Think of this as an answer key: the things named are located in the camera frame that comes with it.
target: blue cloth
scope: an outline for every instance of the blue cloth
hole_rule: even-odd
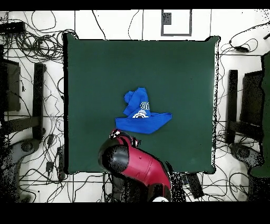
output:
[[[127,117],[115,119],[116,128],[130,132],[151,134],[172,119],[171,113],[151,113],[145,88],[129,91],[124,100],[128,103],[124,110]]]

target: black bar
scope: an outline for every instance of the black bar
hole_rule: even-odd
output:
[[[8,69],[4,60],[4,48],[0,45],[0,110],[1,118],[4,121],[4,112],[8,108]]]
[[[14,132],[36,127],[39,125],[39,117],[19,118],[2,123],[1,134],[8,135]]]
[[[194,199],[203,197],[205,194],[203,192],[203,188],[200,184],[197,173],[187,173],[186,177],[190,186],[190,192],[192,193]]]
[[[228,77],[228,94],[227,94],[227,118],[225,142],[227,144],[234,143],[235,131],[230,129],[229,122],[236,122],[237,113],[237,83],[238,70],[229,70]]]
[[[261,142],[263,140],[263,129],[260,126],[244,122],[229,122],[229,129],[244,134],[246,137]]]
[[[38,117],[38,126],[32,128],[33,139],[42,140],[43,136],[43,81],[46,65],[36,63],[34,67],[33,116]]]
[[[64,155],[64,172],[69,174],[69,72],[68,72],[68,34],[63,34],[63,70],[64,70],[64,139],[65,149],[63,150]]]

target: cable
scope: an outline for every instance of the cable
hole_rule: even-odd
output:
[[[85,186],[85,184],[87,183],[88,178],[93,178],[93,177],[100,178],[100,177],[102,177],[102,175],[100,175],[100,176],[96,176],[96,175],[88,176],[87,179],[84,181],[83,185],[81,187],[79,187],[77,190],[75,190],[74,201],[73,202],[75,202],[75,200],[76,200],[76,193],[77,193],[77,191],[80,190],[80,189],[82,189]]]
[[[244,31],[241,31],[241,32],[235,34],[235,35],[229,40],[230,46],[231,46],[232,48],[234,48],[234,49],[239,49],[239,47],[241,47],[241,46],[233,46],[233,45],[232,45],[232,39],[233,39],[234,37],[236,37],[237,35],[239,35],[239,34],[241,34],[241,33],[246,32],[246,31],[255,29],[256,27],[264,26],[264,25],[267,25],[267,24],[270,24],[270,21],[268,21],[267,23],[263,23],[263,24],[259,24],[259,25],[252,26],[251,28],[248,28],[247,30],[244,30]]]
[[[141,29],[141,39],[143,40],[143,20],[144,20],[144,10],[142,10],[142,29]]]
[[[34,200],[33,200],[32,203],[35,202],[35,200],[36,200],[36,193],[34,193],[34,192],[32,192],[32,191],[26,191],[25,189],[22,189],[20,186],[19,186],[19,189],[20,189],[21,191],[28,192],[28,193],[31,193],[31,194],[35,195],[35,198],[34,198]]]
[[[63,186],[60,186],[60,187],[58,187],[57,186],[57,188],[56,188],[56,190],[48,197],[48,199],[47,199],[47,201],[46,201],[46,203],[49,203],[49,201],[51,201],[51,200],[54,200],[55,199],[55,197],[56,197],[56,194],[57,194],[57,191],[60,189],[60,188],[64,188]],[[51,198],[51,196],[53,195],[55,193],[55,196],[54,196],[54,198],[53,199],[51,199],[51,200],[49,200],[50,198]]]
[[[11,91],[11,90],[8,90],[8,92],[11,92],[12,94],[18,96],[18,97],[22,100],[22,102],[24,103],[24,105],[25,105],[25,107],[26,107],[26,110],[27,110],[27,112],[28,112],[28,114],[29,114],[29,117],[32,118],[32,116],[31,116],[31,114],[30,114],[30,112],[29,112],[29,110],[28,110],[28,107],[27,107],[25,101],[23,100],[23,98],[22,98],[21,96],[19,96],[18,94],[16,94],[15,92]]]
[[[36,12],[36,11],[33,11],[32,15],[31,15],[31,21],[32,21],[33,26],[36,28],[35,24],[33,23],[33,15],[34,15],[34,13],[35,13],[35,12]],[[56,18],[55,18],[55,15],[53,14],[53,12],[52,12],[52,11],[50,11],[50,12],[52,13],[52,15],[53,15],[53,17],[54,17],[54,26],[53,26],[53,27],[51,27],[51,28],[42,29],[42,30],[39,30],[39,29],[37,29],[37,28],[36,28],[36,30],[37,30],[37,31],[51,30],[51,29],[53,29],[53,28],[55,28],[55,27],[56,27]]]
[[[101,32],[102,32],[103,35],[104,35],[104,39],[106,40],[105,33],[104,33],[103,29],[101,29],[101,27],[100,27],[100,25],[99,25],[99,22],[98,22],[98,20],[97,20],[97,17],[95,16],[94,10],[92,10],[92,13],[93,13],[93,15],[94,15],[94,17],[95,17],[95,21],[96,21],[97,25],[99,26],[99,29],[101,30]]]
[[[32,184],[30,184],[27,188],[29,188],[30,186],[32,186],[38,179],[36,179]],[[22,190],[22,192],[29,192],[29,193],[32,193],[32,194],[34,194],[35,195],[35,198],[34,198],[34,201],[35,201],[35,199],[36,199],[36,194],[34,193],[34,192],[31,192],[31,191],[26,191],[26,189],[27,188],[25,188],[25,189],[22,189],[20,186],[19,186],[19,188]]]
[[[233,174],[229,177],[229,188],[230,188],[230,192],[231,192],[232,196],[235,198],[235,200],[236,200],[236,201],[239,201],[239,200],[234,196],[234,194],[233,194],[232,185],[233,185],[234,187],[235,187],[235,185],[234,185],[234,184],[231,184],[231,181],[230,181],[230,179],[231,179],[234,175],[236,175],[236,174],[241,174],[241,175],[245,176],[245,177],[248,178],[248,179],[249,179],[249,177],[248,177],[246,174],[241,173],[241,172],[233,173]],[[246,193],[246,191],[243,191],[243,190],[240,190],[240,191],[242,191],[242,193],[244,193],[244,194],[246,194],[246,195],[248,196],[248,194]]]
[[[133,18],[137,15],[137,13],[139,12],[140,10],[138,10],[135,15],[132,17],[131,21],[130,21],[130,24],[129,24],[129,29],[130,29],[130,26],[131,26],[131,23],[133,21]]]
[[[69,201],[70,203],[72,203],[72,201],[70,200],[70,194],[69,194],[69,184],[67,183],[66,184],[66,187],[67,187],[67,196],[69,197]]]
[[[63,186],[61,186],[61,191],[60,191],[58,194],[55,193],[55,196],[54,196],[54,198],[53,198],[53,201],[54,201],[54,199],[55,199],[55,198],[63,191],[65,185],[66,185],[66,183],[65,183]]]
[[[9,19],[11,21],[21,21],[18,19]],[[33,34],[29,31],[25,31],[25,33],[21,35],[16,35],[16,36],[9,36],[2,34],[3,41],[5,42],[4,47],[8,46],[7,51],[4,53],[5,55],[9,51],[9,49],[12,49],[12,45],[16,44],[17,48],[24,54],[24,56],[19,57],[10,57],[10,58],[27,58],[30,62],[35,62],[30,59],[36,59],[37,57],[40,59],[42,62],[46,61],[54,61],[57,63],[62,63],[63,62],[63,44],[60,43],[59,39],[61,37],[61,40],[63,42],[63,34],[64,33],[71,33],[75,38],[79,38],[78,35],[75,33],[74,30],[72,29],[66,29],[63,31],[50,31],[50,32],[44,32],[44,30],[49,30],[49,29],[44,29],[44,30],[37,30],[36,28],[31,27],[28,24],[28,19],[27,20],[27,28],[31,28],[35,31],[36,34]],[[38,35],[38,32],[41,33],[53,33],[52,35]]]
[[[60,91],[59,89],[59,82],[63,79],[64,77],[62,77],[61,79],[59,79],[58,83],[57,83],[57,90],[61,93],[61,94],[64,94],[63,92]]]

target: green mat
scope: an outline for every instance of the green mat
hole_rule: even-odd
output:
[[[252,168],[250,174],[257,178],[270,178],[270,52],[262,56],[262,68],[264,73],[262,89],[265,94],[262,150],[265,163],[263,166]]]
[[[142,140],[141,149],[168,161],[176,172],[214,173],[213,96],[219,37],[105,41],[76,40],[68,34],[66,41],[65,166],[69,173],[102,171],[99,148],[115,128],[114,119],[125,117],[124,94],[138,87],[146,88],[151,112],[172,113],[172,120],[151,135],[129,133]]]

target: black connector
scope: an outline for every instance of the black connector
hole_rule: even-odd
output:
[[[239,52],[242,52],[242,53],[248,53],[249,52],[248,48],[245,48],[243,46],[235,46],[234,48],[235,48],[235,50],[237,50]]]
[[[54,141],[54,135],[49,135],[49,138],[47,141],[48,148],[50,148],[52,146],[53,141]]]
[[[268,33],[265,37],[264,37],[264,40],[266,40],[267,38],[270,37],[270,33]]]
[[[63,147],[58,147],[56,154],[59,156],[58,180],[63,181],[66,177],[64,173]]]
[[[53,171],[53,162],[47,162],[46,163],[46,172],[52,172]]]

